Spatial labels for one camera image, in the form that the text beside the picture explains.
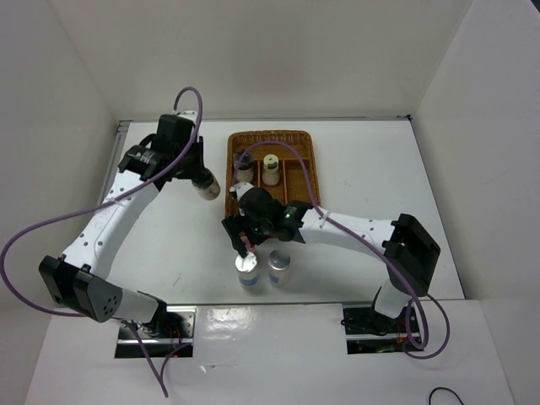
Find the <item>can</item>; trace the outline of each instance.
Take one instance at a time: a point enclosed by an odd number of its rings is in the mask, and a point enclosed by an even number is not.
[[[268,256],[268,277],[274,287],[282,287],[289,281],[290,255],[286,251],[272,251]]]
[[[235,259],[236,275],[238,281],[245,289],[253,289],[259,281],[257,269],[257,256],[252,251],[247,252],[246,257],[238,255]]]

